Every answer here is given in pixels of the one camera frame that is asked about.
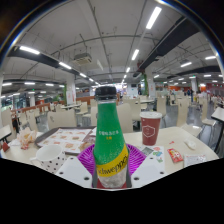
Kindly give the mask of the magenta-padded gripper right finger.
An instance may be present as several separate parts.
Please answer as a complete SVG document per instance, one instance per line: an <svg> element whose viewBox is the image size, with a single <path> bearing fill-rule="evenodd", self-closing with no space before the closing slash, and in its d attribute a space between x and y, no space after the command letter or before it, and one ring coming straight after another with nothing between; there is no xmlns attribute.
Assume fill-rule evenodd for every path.
<svg viewBox="0 0 224 224"><path fill-rule="evenodd" d="M128 145L127 187L140 188L166 175L163 146Z"/></svg>

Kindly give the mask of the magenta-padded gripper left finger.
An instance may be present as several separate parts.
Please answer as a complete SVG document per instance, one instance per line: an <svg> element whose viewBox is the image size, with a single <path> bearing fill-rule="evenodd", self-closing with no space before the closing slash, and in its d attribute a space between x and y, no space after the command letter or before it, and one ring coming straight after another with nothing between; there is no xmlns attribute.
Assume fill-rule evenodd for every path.
<svg viewBox="0 0 224 224"><path fill-rule="evenodd" d="M69 156L56 175L84 188L97 187L94 146L83 150L77 157Z"/></svg>

